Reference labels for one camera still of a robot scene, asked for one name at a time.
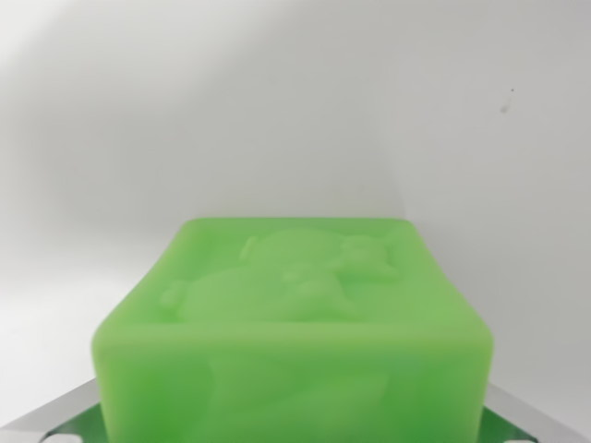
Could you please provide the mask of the black padded gripper right finger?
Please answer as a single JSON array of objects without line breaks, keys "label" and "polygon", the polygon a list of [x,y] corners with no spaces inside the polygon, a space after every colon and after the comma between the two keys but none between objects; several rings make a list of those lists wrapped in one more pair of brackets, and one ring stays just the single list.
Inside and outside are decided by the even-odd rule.
[{"label": "black padded gripper right finger", "polygon": [[481,418],[482,442],[589,442],[568,426],[488,385]]}]

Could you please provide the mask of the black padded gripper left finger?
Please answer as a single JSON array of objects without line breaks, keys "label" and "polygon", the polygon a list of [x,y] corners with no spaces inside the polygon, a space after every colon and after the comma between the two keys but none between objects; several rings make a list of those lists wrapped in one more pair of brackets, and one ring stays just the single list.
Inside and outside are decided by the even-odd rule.
[{"label": "black padded gripper left finger", "polygon": [[2,442],[107,442],[95,379],[1,427]]}]

